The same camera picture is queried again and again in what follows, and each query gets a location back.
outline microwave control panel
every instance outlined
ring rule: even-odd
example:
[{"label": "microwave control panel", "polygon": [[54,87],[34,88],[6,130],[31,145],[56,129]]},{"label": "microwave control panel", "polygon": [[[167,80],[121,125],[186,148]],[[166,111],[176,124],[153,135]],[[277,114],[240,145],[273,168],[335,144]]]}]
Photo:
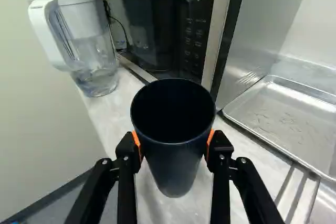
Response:
[{"label": "microwave control panel", "polygon": [[186,0],[181,19],[181,77],[202,79],[213,0]]}]

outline stainless steel panel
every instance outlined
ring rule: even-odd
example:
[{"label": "stainless steel panel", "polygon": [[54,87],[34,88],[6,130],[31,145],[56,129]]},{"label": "stainless steel panel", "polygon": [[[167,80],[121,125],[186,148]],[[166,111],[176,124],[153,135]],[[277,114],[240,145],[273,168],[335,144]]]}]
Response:
[{"label": "stainless steel panel", "polygon": [[321,182],[309,224],[336,223],[336,184]]},{"label": "stainless steel panel", "polygon": [[266,76],[228,104],[226,117],[299,163],[336,181],[336,96]]},{"label": "stainless steel panel", "polygon": [[206,47],[202,86],[210,90],[230,0],[214,0]]},{"label": "stainless steel panel", "polygon": [[[278,53],[301,0],[243,0],[216,106],[222,109],[264,77]],[[222,41],[225,47],[230,41]]]}]

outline microwave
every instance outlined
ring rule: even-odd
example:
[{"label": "microwave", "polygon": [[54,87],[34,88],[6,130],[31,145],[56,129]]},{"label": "microwave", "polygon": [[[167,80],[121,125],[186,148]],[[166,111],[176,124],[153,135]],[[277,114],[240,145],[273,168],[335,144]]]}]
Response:
[{"label": "microwave", "polygon": [[242,0],[106,2],[121,62],[147,81],[195,81],[215,99],[226,61],[219,48],[229,48]]}]

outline water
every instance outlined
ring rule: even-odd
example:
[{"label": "water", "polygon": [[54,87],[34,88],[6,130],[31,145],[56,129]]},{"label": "water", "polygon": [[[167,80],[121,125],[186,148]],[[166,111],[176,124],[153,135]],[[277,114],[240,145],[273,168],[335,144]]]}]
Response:
[{"label": "water", "polygon": [[118,67],[79,70],[71,73],[77,86],[87,97],[101,97],[111,93],[118,85]]}]

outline dark blue cup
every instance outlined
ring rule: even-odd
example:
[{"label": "dark blue cup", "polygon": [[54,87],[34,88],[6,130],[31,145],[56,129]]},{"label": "dark blue cup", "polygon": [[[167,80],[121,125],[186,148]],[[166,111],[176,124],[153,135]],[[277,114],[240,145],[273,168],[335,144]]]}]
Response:
[{"label": "dark blue cup", "polygon": [[209,92],[185,79],[154,81],[135,95],[131,120],[164,195],[181,197],[190,190],[215,114]]}]

